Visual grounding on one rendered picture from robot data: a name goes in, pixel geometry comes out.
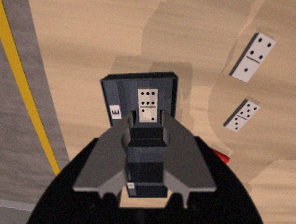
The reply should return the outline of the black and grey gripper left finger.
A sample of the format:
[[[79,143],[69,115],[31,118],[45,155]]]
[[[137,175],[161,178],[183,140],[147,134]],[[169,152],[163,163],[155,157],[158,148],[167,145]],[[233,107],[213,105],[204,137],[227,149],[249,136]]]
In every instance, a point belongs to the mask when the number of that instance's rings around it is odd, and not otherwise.
[[[121,189],[129,178],[128,143],[135,122],[132,110],[84,147],[50,183],[26,224],[60,224],[101,206],[107,192],[114,193],[120,207]]]

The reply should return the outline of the dark grey rack of three bins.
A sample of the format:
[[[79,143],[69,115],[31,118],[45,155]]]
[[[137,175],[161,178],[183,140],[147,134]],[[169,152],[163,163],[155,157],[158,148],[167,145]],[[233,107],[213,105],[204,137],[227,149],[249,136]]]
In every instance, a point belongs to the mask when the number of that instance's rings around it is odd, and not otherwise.
[[[136,122],[131,128],[128,144],[129,178],[126,185],[129,198],[167,198],[163,183],[163,141],[160,110],[173,118],[179,77],[174,72],[109,74],[100,80],[110,122],[113,126],[132,110]],[[158,88],[157,122],[140,122],[138,88]]]

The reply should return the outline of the red cylinder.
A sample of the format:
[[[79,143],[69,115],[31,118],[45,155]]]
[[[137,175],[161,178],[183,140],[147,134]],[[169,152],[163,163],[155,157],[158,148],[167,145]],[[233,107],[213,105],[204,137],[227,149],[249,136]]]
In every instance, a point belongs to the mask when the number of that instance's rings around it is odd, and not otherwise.
[[[212,149],[212,148],[211,148]],[[230,158],[214,149],[212,149],[226,164],[230,163]]]

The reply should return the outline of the white domino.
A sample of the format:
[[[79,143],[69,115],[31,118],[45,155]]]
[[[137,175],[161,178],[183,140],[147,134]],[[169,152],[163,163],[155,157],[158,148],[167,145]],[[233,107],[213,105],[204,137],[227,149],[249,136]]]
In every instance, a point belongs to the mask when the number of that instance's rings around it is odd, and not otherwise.
[[[237,132],[258,110],[260,106],[244,99],[223,126]]]
[[[275,43],[264,34],[255,33],[229,75],[247,83]]]
[[[158,88],[138,88],[140,122],[157,122]]]

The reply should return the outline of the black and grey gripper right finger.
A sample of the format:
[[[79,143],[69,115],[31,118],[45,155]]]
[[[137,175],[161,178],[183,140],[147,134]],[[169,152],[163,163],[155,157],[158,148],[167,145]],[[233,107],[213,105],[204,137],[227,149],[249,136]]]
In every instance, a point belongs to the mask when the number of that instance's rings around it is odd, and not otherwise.
[[[199,137],[160,110],[163,183],[187,208],[221,224],[264,224],[249,193],[226,163]],[[164,125],[163,125],[164,124]]]

